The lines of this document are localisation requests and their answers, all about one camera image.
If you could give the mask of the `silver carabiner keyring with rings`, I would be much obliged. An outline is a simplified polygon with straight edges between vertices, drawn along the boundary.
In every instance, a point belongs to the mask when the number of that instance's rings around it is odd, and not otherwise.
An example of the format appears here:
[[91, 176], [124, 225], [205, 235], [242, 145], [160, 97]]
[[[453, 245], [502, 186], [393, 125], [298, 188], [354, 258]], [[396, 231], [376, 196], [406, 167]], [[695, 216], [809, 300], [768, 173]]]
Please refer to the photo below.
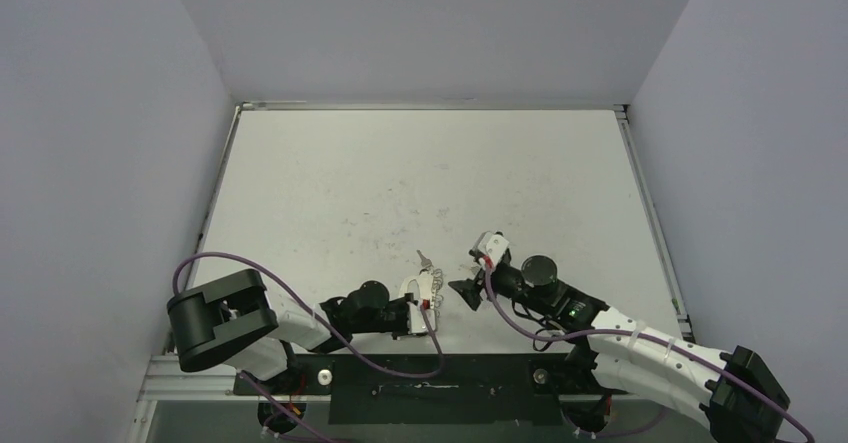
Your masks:
[[407, 277], [400, 286], [399, 296], [413, 308], [424, 308], [437, 313], [443, 297], [444, 274], [433, 266], [422, 269], [418, 274]]

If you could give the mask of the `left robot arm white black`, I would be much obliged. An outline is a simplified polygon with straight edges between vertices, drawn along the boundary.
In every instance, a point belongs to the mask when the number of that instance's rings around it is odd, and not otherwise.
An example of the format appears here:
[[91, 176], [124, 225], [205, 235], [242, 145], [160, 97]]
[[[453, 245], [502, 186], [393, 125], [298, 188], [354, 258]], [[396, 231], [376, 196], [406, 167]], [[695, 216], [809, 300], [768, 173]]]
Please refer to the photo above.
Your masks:
[[425, 335], [432, 314], [412, 293], [392, 299], [377, 281], [309, 309], [291, 298], [272, 303], [266, 292], [260, 273], [247, 269], [172, 297], [167, 313], [181, 370], [227, 365], [282, 394], [298, 380], [299, 368], [288, 359], [291, 346], [327, 354], [356, 334]]

